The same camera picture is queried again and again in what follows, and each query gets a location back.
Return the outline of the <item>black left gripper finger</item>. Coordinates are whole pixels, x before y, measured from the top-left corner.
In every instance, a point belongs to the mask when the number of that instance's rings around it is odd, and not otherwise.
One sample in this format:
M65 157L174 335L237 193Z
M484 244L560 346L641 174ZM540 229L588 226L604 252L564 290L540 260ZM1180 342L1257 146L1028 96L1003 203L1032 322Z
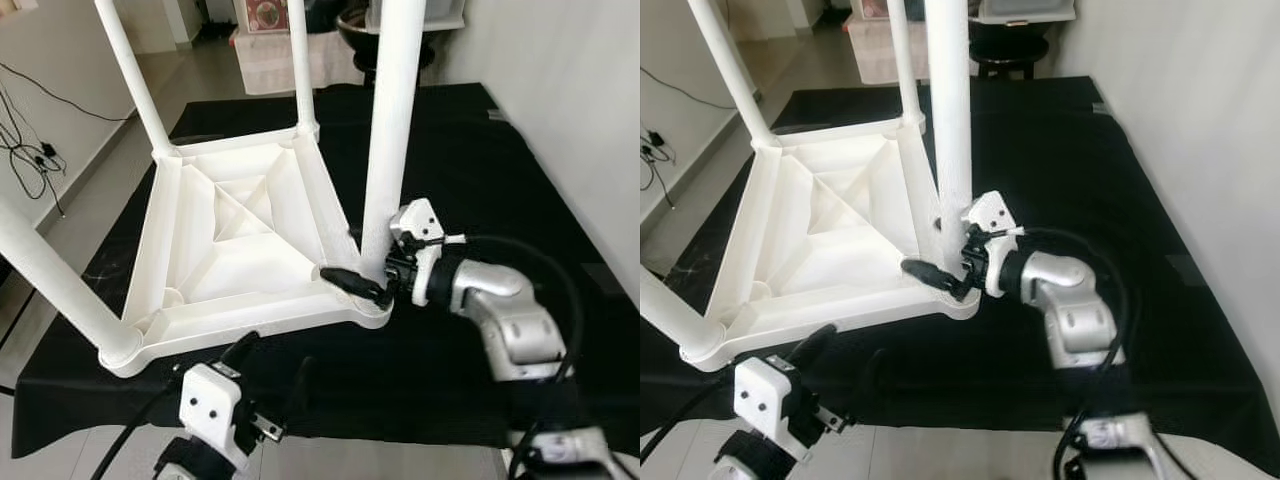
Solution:
M820 326L796 343L785 356L785 360L790 364L813 364L822 356L837 334L838 328L835 324Z
M878 348L863 365L858 374L850 399L851 412L867 412L878 403L881 388L881 367L887 358L887 349Z
M310 378L314 370L315 357L307 356L300 364L298 370L291 384L288 396L285 397L285 421L292 422L297 420L308 408L310 397Z
M260 339L261 335L259 332L248 332L223 351L218 364L230 370L241 370L250 352L260 342Z

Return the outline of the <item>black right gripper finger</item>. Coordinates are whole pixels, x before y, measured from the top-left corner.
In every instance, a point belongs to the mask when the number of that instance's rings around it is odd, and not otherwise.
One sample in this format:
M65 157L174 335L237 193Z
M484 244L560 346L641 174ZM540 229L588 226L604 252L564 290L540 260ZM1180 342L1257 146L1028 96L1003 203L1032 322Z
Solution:
M959 276L945 271L942 268L922 259L904 259L900 268L909 276L915 278L922 284L942 291L956 301L965 300L972 291L972 285Z
M320 268L320 278L347 294L370 300L379 308L389 308L394 303L394 296L388 289L357 271L344 268Z

